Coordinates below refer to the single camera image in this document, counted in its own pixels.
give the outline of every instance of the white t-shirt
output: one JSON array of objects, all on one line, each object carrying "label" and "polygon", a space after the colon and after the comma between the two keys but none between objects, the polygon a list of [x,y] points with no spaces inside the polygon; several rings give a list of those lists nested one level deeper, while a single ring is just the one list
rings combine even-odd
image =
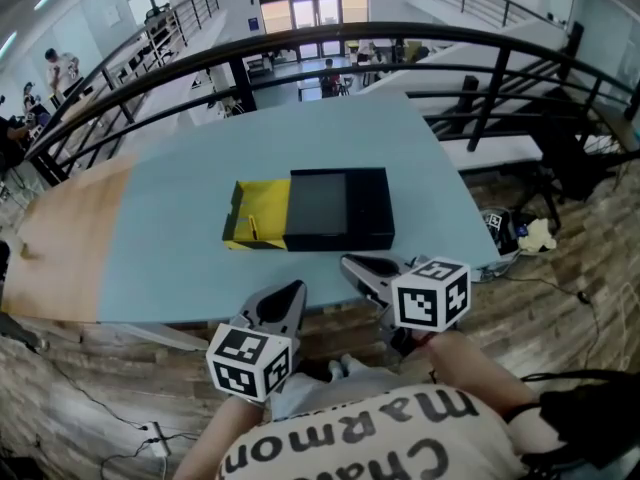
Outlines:
[{"label": "white t-shirt", "polygon": [[[535,421],[517,426],[538,433]],[[217,478],[514,480],[525,475],[520,434],[477,398],[421,384],[256,427]]]},{"label": "white t-shirt", "polygon": [[60,73],[58,74],[58,92],[60,94],[64,93],[64,91],[80,80],[80,73],[76,71],[75,65],[72,62],[74,58],[75,55],[72,53],[63,53],[62,55],[58,55],[56,62],[49,63],[47,67],[47,83],[49,86],[51,86],[55,78],[56,66],[60,68]]}]

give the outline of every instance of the floor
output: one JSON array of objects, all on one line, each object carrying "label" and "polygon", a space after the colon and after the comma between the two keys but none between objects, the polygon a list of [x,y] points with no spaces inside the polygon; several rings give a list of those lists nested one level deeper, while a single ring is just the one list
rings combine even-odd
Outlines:
[{"label": "floor", "polygon": [[[522,190],[509,177],[465,181],[481,207],[513,205]],[[607,180],[587,204],[568,201],[561,206],[558,249],[522,258],[509,272],[516,279],[544,278],[570,291],[588,292],[601,331],[597,341],[594,314],[575,297],[539,282],[474,285],[473,309],[461,330],[516,375],[582,368],[587,354],[589,367],[640,370],[640,163],[631,165],[616,185],[615,179]],[[535,200],[529,210],[541,214],[544,206]],[[223,399],[213,388],[203,353],[146,343],[109,327],[80,329],[81,344],[50,336],[46,359],[0,338],[3,452],[34,457],[50,479],[99,478],[104,458],[130,455],[145,439],[88,401],[50,361],[120,417],[158,421],[165,435],[198,433]],[[215,331],[206,324],[186,330],[205,338]],[[419,355],[399,363],[385,353],[376,314],[364,302],[307,317],[302,352],[315,359],[350,352],[415,381],[427,379],[430,369]],[[556,387],[534,385],[539,390]],[[170,473],[190,443],[184,437],[170,441]],[[105,478],[158,479],[161,469],[162,462],[145,450],[136,459],[110,461]]]},{"label": "floor", "polygon": [[[342,68],[350,66],[351,63],[346,57],[331,57],[333,59],[333,67]],[[288,62],[276,66],[273,74],[269,74],[260,78],[256,78],[255,82],[262,82],[272,80],[275,78],[282,78],[285,76],[305,73],[307,71],[317,71],[325,69],[325,59],[304,60],[298,62]],[[355,94],[362,89],[362,75],[355,75],[353,86],[350,89],[351,94]],[[256,100],[256,106],[258,109],[265,109],[270,107],[277,107],[280,105],[287,105],[290,103],[297,103],[298,100],[298,86],[297,84],[285,84],[278,85],[276,87],[268,87],[266,89],[260,89],[254,91],[254,98]],[[306,89],[302,92],[303,101],[313,101],[322,98],[320,89]]]}]

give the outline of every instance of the power strip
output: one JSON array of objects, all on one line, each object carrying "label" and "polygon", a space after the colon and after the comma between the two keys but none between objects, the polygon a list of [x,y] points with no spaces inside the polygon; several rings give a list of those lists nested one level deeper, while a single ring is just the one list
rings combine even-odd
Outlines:
[{"label": "power strip", "polygon": [[150,448],[153,454],[156,457],[168,457],[171,455],[167,441],[165,441],[162,430],[160,430],[160,425],[155,421],[150,421],[145,426],[147,427],[145,434],[147,439],[151,440]]}]

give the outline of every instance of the window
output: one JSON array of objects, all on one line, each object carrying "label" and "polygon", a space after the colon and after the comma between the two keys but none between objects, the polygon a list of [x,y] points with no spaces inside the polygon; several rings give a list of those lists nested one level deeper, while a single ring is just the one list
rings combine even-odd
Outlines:
[{"label": "window", "polygon": [[169,3],[169,0],[129,0],[129,8],[133,14],[136,25],[144,25],[147,19],[147,12],[153,7],[162,7]]},{"label": "window", "polygon": [[262,4],[264,28],[267,34],[291,30],[291,8],[286,0]]},{"label": "window", "polygon": [[342,21],[356,23],[368,21],[368,0],[342,0]]}]

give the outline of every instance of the light blue tabletop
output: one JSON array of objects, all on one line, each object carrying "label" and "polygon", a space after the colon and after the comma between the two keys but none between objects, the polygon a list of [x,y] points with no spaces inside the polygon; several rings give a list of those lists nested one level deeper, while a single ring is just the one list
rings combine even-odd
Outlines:
[{"label": "light blue tabletop", "polygon": [[472,267],[498,251],[462,179],[403,95],[287,105],[178,132],[140,155],[122,197],[102,284],[102,322],[226,319],[253,292],[302,279],[308,306],[351,300],[341,253],[232,251],[222,230],[236,180],[292,169],[386,167],[393,252]]}]

